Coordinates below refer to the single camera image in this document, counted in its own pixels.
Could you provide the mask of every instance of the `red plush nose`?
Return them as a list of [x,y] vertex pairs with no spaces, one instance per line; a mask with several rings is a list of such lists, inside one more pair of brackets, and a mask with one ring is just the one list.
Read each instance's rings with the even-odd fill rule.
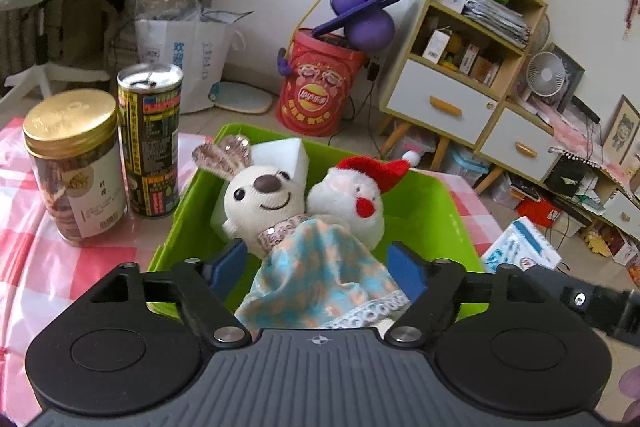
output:
[[356,199],[356,212],[360,217],[373,216],[375,211],[376,208],[370,200],[366,200],[365,198]]

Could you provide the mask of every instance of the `open can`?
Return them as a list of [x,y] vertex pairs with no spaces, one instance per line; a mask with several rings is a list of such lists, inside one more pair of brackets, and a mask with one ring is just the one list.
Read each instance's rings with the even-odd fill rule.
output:
[[98,89],[46,98],[22,125],[45,206],[66,240],[80,243],[109,230],[125,214],[118,112]]
[[182,70],[137,64],[118,73],[122,157],[131,209],[143,217],[173,212],[178,193]]

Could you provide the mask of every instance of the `white paper bag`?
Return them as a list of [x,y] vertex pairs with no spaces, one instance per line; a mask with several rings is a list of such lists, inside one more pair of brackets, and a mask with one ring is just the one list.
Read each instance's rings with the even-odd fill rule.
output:
[[206,11],[200,21],[136,20],[141,62],[163,62],[182,69],[180,114],[213,107],[234,23],[248,14]]

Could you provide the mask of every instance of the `orange drawer handle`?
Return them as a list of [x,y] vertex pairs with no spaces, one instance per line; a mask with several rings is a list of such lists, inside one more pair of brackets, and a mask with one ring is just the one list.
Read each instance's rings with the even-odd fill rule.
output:
[[455,118],[460,118],[462,116],[462,109],[455,105],[451,105],[449,102],[436,98],[435,96],[429,97],[429,103],[437,110],[450,114]]
[[523,156],[527,156],[528,158],[538,157],[538,153],[535,152],[533,149],[530,149],[529,147],[524,145],[524,143],[516,142],[515,146],[516,146],[516,150]]

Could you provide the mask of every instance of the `pink checkered tablecloth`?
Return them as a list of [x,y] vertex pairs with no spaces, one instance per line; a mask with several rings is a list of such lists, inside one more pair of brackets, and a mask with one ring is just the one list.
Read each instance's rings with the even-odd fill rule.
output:
[[[116,264],[148,266],[171,226],[170,218],[129,215],[93,244],[65,243],[42,203],[21,124],[14,120],[0,130],[0,412],[19,426],[40,412],[24,372],[33,338]],[[196,170],[191,151],[204,140],[180,134],[180,190]],[[426,174],[449,187],[478,254],[484,253],[502,231],[495,219],[462,178]]]

